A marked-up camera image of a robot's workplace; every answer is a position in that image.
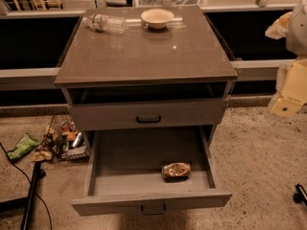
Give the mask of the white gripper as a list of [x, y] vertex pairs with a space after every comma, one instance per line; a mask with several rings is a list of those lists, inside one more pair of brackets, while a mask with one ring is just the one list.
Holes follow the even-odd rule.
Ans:
[[[276, 19], [265, 31], [265, 36], [280, 39], [287, 35], [292, 13], [286, 12]], [[288, 118], [295, 115], [307, 103], [307, 58], [297, 59], [289, 68], [281, 91], [269, 102], [269, 113], [275, 117]]]

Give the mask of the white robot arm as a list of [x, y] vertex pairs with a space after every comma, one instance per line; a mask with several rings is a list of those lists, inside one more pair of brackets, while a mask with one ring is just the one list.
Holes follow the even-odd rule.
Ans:
[[277, 70], [276, 93], [268, 105], [272, 116], [288, 118], [307, 104], [307, 0], [276, 19], [265, 36], [285, 37], [287, 50], [297, 55], [291, 65], [281, 64]]

